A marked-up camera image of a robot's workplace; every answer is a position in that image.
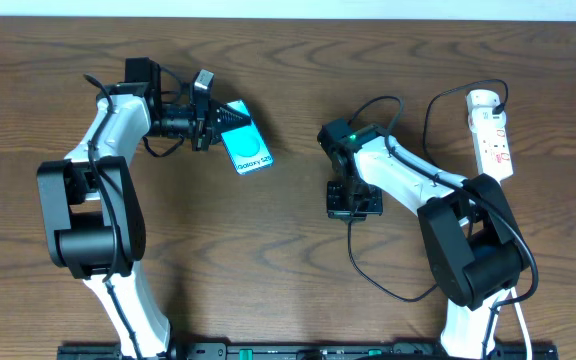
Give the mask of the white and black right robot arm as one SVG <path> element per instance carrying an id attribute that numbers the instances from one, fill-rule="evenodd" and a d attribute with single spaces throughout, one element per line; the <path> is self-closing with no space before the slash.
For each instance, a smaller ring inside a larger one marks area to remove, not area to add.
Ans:
<path id="1" fill-rule="evenodd" d="M 493 354 L 499 310 L 524 270 L 537 270 L 500 183 L 445 172 L 403 148 L 378 125 L 353 131 L 344 119 L 324 125 L 317 141 L 338 176 L 327 185 L 327 214 L 347 225 L 383 212 L 390 195 L 419 222 L 436 288 L 448 299 L 440 345 L 451 357 Z"/>

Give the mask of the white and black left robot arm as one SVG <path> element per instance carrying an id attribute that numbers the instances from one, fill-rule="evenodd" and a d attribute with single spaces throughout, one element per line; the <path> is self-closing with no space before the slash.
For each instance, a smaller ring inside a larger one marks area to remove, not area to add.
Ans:
<path id="1" fill-rule="evenodd" d="M 51 261 L 81 280 L 102 303 L 118 336 L 116 345 L 70 344 L 60 359 L 184 359 L 187 348 L 156 304 L 141 260 L 146 228 L 129 165 L 148 137 L 189 141 L 196 151 L 223 133 L 252 122 L 247 111 L 212 98 L 214 75 L 199 71 L 179 93 L 188 103 L 163 99 L 163 67 L 148 57 L 128 58 L 124 79 L 97 87 L 97 114 L 64 159 L 37 170 L 43 224 Z"/>

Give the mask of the blue screen Galaxy smartphone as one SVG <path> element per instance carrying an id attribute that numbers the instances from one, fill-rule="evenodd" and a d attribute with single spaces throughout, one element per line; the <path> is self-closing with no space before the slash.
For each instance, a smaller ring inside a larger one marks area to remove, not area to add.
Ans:
<path id="1" fill-rule="evenodd" d="M 239 175 L 268 168 L 274 163 L 274 158 L 254 120 L 247 126 L 224 132 L 222 143 Z"/>

